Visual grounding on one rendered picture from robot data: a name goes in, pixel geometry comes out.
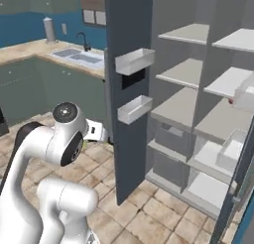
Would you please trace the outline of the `green base cupboards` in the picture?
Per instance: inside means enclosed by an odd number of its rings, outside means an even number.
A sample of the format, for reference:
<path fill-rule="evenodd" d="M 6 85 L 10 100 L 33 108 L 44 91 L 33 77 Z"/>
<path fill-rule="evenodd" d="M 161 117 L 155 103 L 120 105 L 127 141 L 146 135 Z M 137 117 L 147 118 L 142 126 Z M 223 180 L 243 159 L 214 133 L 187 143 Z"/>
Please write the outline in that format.
<path fill-rule="evenodd" d="M 66 101 L 75 103 L 86 118 L 106 124 L 101 78 L 39 58 L 0 64 L 0 109 L 8 126 Z"/>

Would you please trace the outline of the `black tap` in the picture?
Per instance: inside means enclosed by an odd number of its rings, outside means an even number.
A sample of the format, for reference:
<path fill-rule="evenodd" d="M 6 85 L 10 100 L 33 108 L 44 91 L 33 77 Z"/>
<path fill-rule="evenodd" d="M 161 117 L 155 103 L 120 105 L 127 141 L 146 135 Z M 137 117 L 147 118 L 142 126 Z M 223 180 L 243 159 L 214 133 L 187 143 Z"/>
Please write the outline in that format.
<path fill-rule="evenodd" d="M 85 52 L 90 51 L 90 50 L 91 50 L 91 46 L 90 46 L 90 44 L 87 42 L 87 40 L 86 40 L 86 35 L 85 35 L 84 32 L 78 32 L 78 33 L 76 34 L 75 37 L 77 38 L 77 37 L 80 36 L 80 35 L 83 36 L 83 48 L 84 48 L 84 51 L 85 51 Z"/>

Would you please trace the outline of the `white paper towel roll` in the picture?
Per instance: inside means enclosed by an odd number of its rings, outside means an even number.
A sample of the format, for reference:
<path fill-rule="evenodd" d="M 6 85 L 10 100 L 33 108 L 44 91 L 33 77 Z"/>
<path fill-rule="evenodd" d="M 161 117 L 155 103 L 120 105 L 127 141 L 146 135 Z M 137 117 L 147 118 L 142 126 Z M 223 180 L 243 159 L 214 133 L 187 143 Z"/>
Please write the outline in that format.
<path fill-rule="evenodd" d="M 46 17 L 44 20 L 44 27 L 45 27 L 45 33 L 47 37 L 47 42 L 48 43 L 54 43 L 56 41 L 56 35 L 55 35 L 55 30 L 54 30 L 54 23 L 53 19 Z"/>

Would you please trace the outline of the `grey fridge drawer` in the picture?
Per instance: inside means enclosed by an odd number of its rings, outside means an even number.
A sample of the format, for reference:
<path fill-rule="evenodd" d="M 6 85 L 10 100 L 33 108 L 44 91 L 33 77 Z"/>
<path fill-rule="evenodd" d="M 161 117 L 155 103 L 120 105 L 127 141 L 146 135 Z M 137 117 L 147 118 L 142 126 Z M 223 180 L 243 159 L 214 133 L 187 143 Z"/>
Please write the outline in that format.
<path fill-rule="evenodd" d="M 189 154 L 191 134 L 166 123 L 159 123 L 156 128 L 155 141 L 184 156 Z"/>

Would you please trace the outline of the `white door bin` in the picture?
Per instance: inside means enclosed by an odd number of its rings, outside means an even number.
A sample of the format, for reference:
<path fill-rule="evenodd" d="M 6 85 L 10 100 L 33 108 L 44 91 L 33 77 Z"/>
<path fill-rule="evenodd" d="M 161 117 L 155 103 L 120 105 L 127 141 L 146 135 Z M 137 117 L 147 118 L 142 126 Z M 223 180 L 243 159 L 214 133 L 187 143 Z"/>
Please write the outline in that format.
<path fill-rule="evenodd" d="M 138 49 L 115 59 L 116 72 L 129 76 L 143 68 L 149 67 L 154 61 L 154 50 Z"/>
<path fill-rule="evenodd" d="M 139 95 L 117 109 L 118 120 L 125 124 L 131 124 L 152 108 L 151 97 Z"/>
<path fill-rule="evenodd" d="M 236 88 L 233 106 L 254 113 L 254 72 Z"/>
<path fill-rule="evenodd" d="M 219 167 L 224 168 L 229 172 L 234 171 L 240 157 L 246 135 L 246 131 L 240 129 L 233 130 L 218 153 L 216 164 Z"/>

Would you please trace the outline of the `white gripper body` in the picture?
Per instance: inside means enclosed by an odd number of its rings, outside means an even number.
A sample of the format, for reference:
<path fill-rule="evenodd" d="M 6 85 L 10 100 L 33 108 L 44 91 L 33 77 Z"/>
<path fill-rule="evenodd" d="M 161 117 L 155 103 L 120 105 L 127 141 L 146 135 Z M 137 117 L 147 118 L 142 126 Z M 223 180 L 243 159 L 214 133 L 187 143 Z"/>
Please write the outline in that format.
<path fill-rule="evenodd" d="M 100 142 L 107 142 L 108 141 L 108 132 L 103 126 L 102 123 L 99 123 L 98 126 L 98 136 L 99 136 L 99 141 Z"/>

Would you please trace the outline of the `dark grey fridge door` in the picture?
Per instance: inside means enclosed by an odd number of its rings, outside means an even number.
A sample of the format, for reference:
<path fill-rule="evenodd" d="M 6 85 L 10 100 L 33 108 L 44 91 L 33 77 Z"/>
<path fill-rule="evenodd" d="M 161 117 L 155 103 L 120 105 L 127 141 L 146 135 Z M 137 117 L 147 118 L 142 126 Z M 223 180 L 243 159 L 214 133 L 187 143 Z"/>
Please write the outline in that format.
<path fill-rule="evenodd" d="M 139 95 L 149 97 L 149 67 L 132 75 L 116 72 L 115 59 L 151 49 L 153 0 L 105 0 L 107 70 L 116 179 L 123 203 L 145 177 L 148 112 L 131 124 L 118 120 L 117 109 Z"/>

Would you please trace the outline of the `dark fridge door with glass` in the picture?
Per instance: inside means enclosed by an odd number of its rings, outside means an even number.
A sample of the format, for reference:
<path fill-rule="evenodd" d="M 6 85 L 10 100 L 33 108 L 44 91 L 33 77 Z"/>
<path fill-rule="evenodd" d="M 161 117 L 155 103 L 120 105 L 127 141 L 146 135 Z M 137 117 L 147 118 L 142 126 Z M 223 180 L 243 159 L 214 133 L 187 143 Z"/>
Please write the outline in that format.
<path fill-rule="evenodd" d="M 230 185 L 225 200 L 222 204 L 222 208 L 215 223 L 209 244 L 219 243 L 220 237 L 224 229 L 226 228 L 229 216 L 233 211 L 233 206 L 238 203 L 237 195 L 238 192 L 240 191 L 240 188 L 244 181 L 245 174 L 251 164 L 253 156 L 254 156 L 254 117 L 252 118 L 250 128 L 244 141 L 238 163 L 233 173 L 233 177 L 230 181 Z"/>

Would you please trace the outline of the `grey open fridge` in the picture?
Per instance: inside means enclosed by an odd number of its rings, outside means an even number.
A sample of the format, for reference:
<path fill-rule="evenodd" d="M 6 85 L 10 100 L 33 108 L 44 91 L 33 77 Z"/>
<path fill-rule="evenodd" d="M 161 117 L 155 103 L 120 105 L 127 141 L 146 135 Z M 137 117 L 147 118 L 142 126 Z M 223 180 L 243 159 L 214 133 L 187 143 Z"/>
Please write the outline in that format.
<path fill-rule="evenodd" d="M 216 218 L 235 171 L 216 164 L 218 153 L 254 117 L 228 103 L 254 72 L 254 0 L 153 0 L 152 47 L 147 177 Z M 159 123 L 190 133 L 187 156 L 155 141 Z"/>

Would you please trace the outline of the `green wall cupboards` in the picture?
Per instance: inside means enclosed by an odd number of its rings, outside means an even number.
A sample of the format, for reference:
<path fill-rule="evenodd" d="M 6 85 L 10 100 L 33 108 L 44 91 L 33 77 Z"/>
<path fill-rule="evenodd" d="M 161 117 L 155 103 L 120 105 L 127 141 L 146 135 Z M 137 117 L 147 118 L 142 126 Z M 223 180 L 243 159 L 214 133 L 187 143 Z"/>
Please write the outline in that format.
<path fill-rule="evenodd" d="M 78 9 L 78 0 L 0 0 L 0 15 L 24 12 L 60 14 Z"/>

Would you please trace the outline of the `pale wall switch plate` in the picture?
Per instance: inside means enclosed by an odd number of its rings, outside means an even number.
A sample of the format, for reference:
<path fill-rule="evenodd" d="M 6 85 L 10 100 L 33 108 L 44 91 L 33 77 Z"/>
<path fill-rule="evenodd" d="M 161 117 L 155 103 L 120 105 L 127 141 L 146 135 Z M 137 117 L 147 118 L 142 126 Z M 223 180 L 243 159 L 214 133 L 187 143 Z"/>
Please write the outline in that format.
<path fill-rule="evenodd" d="M 96 24 L 105 26 L 106 25 L 106 15 L 102 11 L 96 11 L 95 12 L 95 17 L 96 17 Z"/>
<path fill-rule="evenodd" d="M 92 10 L 83 10 L 83 20 L 85 23 L 94 24 L 94 12 Z"/>

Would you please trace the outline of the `steel double sink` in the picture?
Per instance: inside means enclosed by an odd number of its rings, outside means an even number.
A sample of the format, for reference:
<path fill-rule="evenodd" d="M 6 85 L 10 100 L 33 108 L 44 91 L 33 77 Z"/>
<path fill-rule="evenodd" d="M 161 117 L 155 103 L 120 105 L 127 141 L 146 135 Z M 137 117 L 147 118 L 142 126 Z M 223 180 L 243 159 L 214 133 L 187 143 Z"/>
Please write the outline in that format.
<path fill-rule="evenodd" d="M 89 68 L 103 68 L 104 55 L 85 52 L 76 48 L 66 48 L 51 52 L 51 56 L 65 61 L 71 61 Z"/>

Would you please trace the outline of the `black appliance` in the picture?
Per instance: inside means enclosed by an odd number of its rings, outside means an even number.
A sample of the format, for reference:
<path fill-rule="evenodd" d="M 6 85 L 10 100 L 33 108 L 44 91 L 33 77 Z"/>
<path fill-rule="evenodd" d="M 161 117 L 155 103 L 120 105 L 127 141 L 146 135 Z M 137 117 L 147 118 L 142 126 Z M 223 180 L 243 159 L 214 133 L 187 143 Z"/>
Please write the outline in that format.
<path fill-rule="evenodd" d="M 8 125 L 0 108 L 0 137 L 9 133 Z"/>

